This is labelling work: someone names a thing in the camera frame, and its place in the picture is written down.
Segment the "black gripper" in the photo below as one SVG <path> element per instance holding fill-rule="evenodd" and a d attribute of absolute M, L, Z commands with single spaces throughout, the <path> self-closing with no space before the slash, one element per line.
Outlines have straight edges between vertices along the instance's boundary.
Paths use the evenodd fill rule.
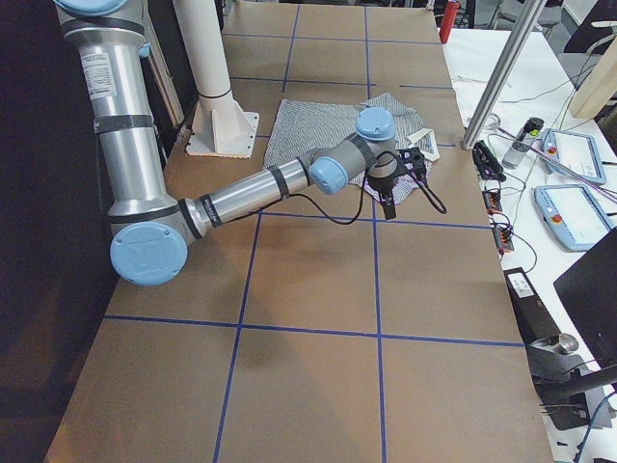
<path fill-rule="evenodd" d="M 396 218 L 393 188 L 398 177 L 398 162 L 394 158 L 381 158 L 367 174 L 369 186 L 383 197 L 383 212 L 386 220 Z"/>

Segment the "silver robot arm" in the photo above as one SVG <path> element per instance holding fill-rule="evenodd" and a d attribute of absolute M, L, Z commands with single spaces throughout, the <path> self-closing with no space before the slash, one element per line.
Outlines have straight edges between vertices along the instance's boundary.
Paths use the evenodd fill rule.
<path fill-rule="evenodd" d="M 394 120 L 381 107 L 360 112 L 336 146 L 242 178 L 195 200 L 166 190 L 140 59 L 147 46 L 143 1 L 60 1 L 65 39 L 78 49 L 114 202 L 111 262 L 128 282 L 157 286 L 183 268 L 189 245 L 210 230 L 259 213 L 311 185 L 333 195 L 357 175 L 395 215 L 389 175 L 395 169 Z"/>

